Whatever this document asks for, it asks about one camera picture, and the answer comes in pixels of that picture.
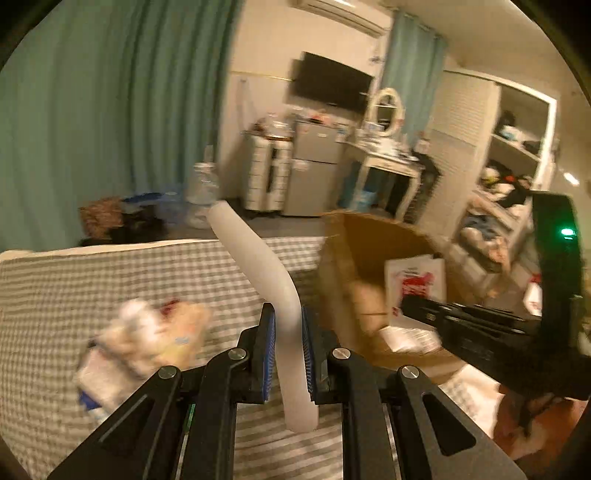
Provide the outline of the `person's right hand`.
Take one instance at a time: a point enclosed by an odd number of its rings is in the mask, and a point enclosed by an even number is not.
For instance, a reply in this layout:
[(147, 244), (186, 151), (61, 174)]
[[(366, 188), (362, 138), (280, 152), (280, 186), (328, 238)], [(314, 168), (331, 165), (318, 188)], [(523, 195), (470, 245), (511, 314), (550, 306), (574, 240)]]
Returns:
[(522, 403), (505, 386), (499, 393), (493, 440), (511, 459), (532, 459), (538, 466), (549, 465), (561, 453), (588, 404), (551, 394)]

